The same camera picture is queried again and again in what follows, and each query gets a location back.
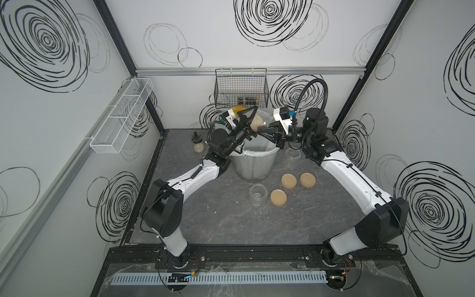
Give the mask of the glass rice jar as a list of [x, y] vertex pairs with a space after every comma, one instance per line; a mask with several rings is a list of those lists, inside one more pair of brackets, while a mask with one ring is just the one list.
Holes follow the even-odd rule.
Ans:
[[286, 168], [294, 168], [301, 158], [301, 152], [299, 150], [294, 150], [288, 148], [285, 151], [283, 164]]

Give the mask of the rice jar tan lid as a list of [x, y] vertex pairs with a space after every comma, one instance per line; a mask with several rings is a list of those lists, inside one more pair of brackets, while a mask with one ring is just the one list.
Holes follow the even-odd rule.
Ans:
[[254, 124], [257, 125], [258, 129], [253, 130], [254, 132], [257, 132], [258, 130], [262, 129], [262, 126], [267, 123], [272, 123], [274, 122], [275, 119], [272, 114], [269, 114], [265, 111], [262, 110], [257, 110], [256, 117], [254, 118]]
[[249, 199], [254, 207], [262, 207], [268, 198], [268, 190], [263, 184], [253, 184], [249, 190]]

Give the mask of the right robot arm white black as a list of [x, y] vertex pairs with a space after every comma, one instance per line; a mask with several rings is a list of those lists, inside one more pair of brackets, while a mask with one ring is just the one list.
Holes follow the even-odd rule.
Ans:
[[409, 212], [403, 198], [394, 198], [372, 182], [352, 163], [332, 132], [323, 109], [306, 111], [299, 127], [294, 112], [278, 108], [272, 118], [257, 128], [258, 134], [281, 147], [285, 142], [300, 143], [303, 154], [330, 173], [359, 205], [364, 218], [349, 230], [324, 242], [322, 257], [327, 264], [364, 248], [380, 248], [404, 235]]

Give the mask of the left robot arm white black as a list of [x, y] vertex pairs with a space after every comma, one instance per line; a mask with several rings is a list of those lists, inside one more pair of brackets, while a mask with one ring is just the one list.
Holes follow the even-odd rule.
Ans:
[[196, 167], [177, 178], [168, 181], [157, 179], [152, 183], [141, 219], [159, 236], [173, 257], [181, 257], [188, 248], [188, 242], [179, 229], [186, 199], [226, 172], [231, 163], [230, 155], [246, 139], [250, 141], [257, 136], [251, 127], [257, 110], [257, 106], [252, 106], [238, 112], [230, 132], [221, 128], [211, 129], [207, 138], [209, 150]]

